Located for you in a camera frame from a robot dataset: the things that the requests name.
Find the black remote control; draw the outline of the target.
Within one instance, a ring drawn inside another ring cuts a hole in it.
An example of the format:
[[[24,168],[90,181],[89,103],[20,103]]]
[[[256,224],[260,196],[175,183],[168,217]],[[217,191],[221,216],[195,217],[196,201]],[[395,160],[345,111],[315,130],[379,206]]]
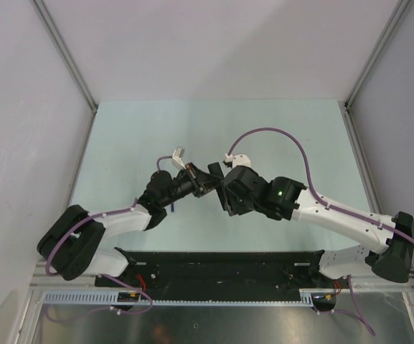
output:
[[[226,200],[226,196],[225,196],[225,192],[222,188],[222,181],[224,179],[224,174],[222,172],[222,168],[220,166],[219,162],[214,162],[211,163],[207,166],[209,173],[214,176],[217,179],[217,186],[215,188],[218,198],[220,200],[220,204],[222,206],[222,209],[226,212],[229,211],[228,209],[228,205],[227,205],[227,200]]]

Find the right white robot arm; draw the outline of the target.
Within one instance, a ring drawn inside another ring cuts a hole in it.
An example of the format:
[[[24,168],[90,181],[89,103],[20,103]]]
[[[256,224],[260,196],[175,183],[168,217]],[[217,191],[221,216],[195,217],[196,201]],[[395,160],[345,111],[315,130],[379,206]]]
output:
[[[396,283],[410,277],[414,246],[414,218],[405,212],[394,216],[365,213],[314,197],[304,184],[277,177],[266,181],[247,166],[234,167],[221,183],[223,204],[230,215],[251,211],[269,219],[302,221],[328,229],[357,244],[315,253],[308,269],[309,282],[325,287],[348,275],[373,273]]]

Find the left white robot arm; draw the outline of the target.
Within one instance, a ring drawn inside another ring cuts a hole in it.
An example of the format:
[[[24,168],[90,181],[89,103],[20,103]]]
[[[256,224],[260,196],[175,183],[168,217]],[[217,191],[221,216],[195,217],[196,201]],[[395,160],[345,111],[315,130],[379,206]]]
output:
[[[188,163],[176,176],[154,172],[142,195],[124,208],[91,214],[82,206],[69,206],[37,245],[45,259],[45,273],[66,281],[82,274],[108,274],[118,285],[130,285],[136,277],[122,249],[106,249],[103,242],[131,231],[147,231],[158,226],[166,208],[193,195],[201,198],[220,187],[224,178],[219,163],[203,171]]]

